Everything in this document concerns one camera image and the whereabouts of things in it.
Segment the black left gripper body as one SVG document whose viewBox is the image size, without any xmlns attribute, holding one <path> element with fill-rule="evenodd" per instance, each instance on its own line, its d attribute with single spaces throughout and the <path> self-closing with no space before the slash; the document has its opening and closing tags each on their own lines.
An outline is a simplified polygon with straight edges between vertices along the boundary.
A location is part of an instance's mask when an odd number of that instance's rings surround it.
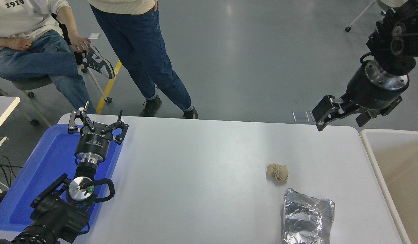
<svg viewBox="0 0 418 244">
<path fill-rule="evenodd" d="M 89 154 L 94 154 L 95 159 L 105 159 L 112 139 L 112 132 L 107 130 L 107 126 L 94 122 L 95 131 L 92 132 L 90 126 L 84 125 L 80 129 L 81 136 L 75 151 L 75 157 L 82 159 Z"/>
</svg>

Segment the person's right hand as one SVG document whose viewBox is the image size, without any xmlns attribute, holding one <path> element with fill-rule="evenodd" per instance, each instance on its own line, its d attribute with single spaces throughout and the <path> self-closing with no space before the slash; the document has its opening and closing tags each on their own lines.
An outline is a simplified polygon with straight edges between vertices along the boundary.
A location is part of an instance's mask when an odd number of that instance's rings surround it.
<svg viewBox="0 0 418 244">
<path fill-rule="evenodd" d="M 24 38 L 9 38 L 6 42 L 6 48 L 10 48 L 16 51 L 27 51 L 33 42 Z"/>
</svg>

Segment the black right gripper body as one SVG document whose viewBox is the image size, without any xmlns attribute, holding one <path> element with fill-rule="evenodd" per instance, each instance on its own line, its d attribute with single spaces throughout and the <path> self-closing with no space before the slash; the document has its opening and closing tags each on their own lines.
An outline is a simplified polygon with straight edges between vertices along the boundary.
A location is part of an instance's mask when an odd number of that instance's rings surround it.
<svg viewBox="0 0 418 244">
<path fill-rule="evenodd" d="M 408 78 L 381 69 L 359 69 L 348 83 L 345 97 L 368 109 L 383 109 L 408 89 Z"/>
</svg>

